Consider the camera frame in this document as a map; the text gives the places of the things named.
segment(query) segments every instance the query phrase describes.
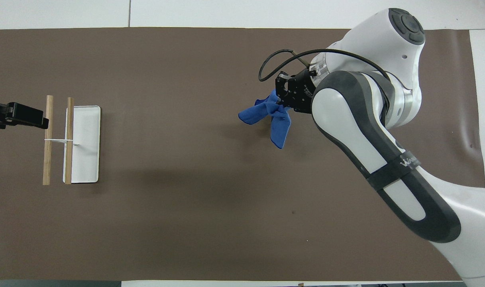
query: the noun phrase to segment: velcro strap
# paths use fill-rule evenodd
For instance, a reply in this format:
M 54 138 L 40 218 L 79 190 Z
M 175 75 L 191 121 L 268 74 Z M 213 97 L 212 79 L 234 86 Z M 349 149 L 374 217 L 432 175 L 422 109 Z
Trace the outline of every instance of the velcro strap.
M 366 180 L 376 191 L 379 191 L 419 165 L 421 162 L 410 151 L 406 151 L 372 173 Z

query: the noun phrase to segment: black cable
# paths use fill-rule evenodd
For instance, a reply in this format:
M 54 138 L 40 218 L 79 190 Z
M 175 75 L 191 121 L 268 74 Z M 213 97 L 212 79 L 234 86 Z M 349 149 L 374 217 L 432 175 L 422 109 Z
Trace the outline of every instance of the black cable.
M 284 53 L 284 52 L 292 53 L 293 51 L 291 49 L 281 49 L 279 51 L 275 51 L 269 57 L 266 58 L 266 60 L 262 63 L 262 66 L 260 67 L 260 71 L 258 71 L 258 80 L 260 82 L 264 82 L 266 80 L 269 80 L 270 77 L 272 77 L 275 73 L 277 73 L 280 69 L 285 67 L 288 63 L 292 62 L 293 60 L 298 59 L 298 58 L 303 57 L 303 56 L 306 56 L 306 55 L 316 54 L 316 53 L 334 53 L 334 54 L 341 54 L 341 55 L 346 55 L 346 56 L 349 56 L 349 57 L 352 57 L 352 58 L 356 58 L 357 60 L 361 60 L 361 61 L 367 63 L 368 65 L 374 67 L 377 71 L 379 71 L 379 73 L 382 74 L 382 76 L 384 76 L 384 78 L 390 80 L 390 78 L 386 74 L 386 72 L 381 67 L 379 67 L 377 64 L 372 62 L 371 60 L 368 60 L 367 58 L 364 58 L 362 56 L 359 56 L 357 54 L 354 54 L 354 53 L 351 53 L 351 52 L 348 52 L 348 51 L 342 51 L 342 50 L 336 50 L 336 49 L 314 49 L 314 50 L 304 51 L 304 52 L 297 54 L 297 55 L 295 55 L 291 58 L 288 58 L 288 60 L 283 62 L 281 65 L 279 65 L 269 75 L 262 78 L 262 71 L 263 71 L 265 65 L 267 64 L 267 62 L 272 57 L 274 57 L 275 55 L 277 55 L 279 53 Z

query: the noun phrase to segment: white tile floor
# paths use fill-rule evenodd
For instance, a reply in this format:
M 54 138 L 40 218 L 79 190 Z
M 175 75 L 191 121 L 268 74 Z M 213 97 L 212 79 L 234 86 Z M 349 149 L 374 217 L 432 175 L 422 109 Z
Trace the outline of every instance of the white tile floor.
M 310 0 L 286 5 L 281 0 L 0 0 L 0 29 L 127 27 L 129 22 L 131 27 L 351 28 L 387 7 L 410 11 L 425 29 L 471 29 L 485 162 L 485 0 Z M 171 282 L 140 283 L 137 286 Z M 249 287 L 299 282 L 239 283 Z M 192 282 L 173 286 L 186 285 Z

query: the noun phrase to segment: wooden stick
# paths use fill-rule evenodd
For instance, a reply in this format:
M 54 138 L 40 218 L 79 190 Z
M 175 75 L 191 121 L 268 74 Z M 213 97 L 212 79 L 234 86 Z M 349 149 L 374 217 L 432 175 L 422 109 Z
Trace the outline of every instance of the wooden stick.
M 47 95 L 46 118 L 49 120 L 44 138 L 53 138 L 53 96 Z M 44 173 L 42 174 L 42 185 L 49 185 L 51 181 L 51 147 L 52 142 L 44 140 Z
M 67 140 L 73 140 L 74 99 L 67 98 Z M 65 149 L 65 184 L 73 179 L 73 142 L 69 141 Z

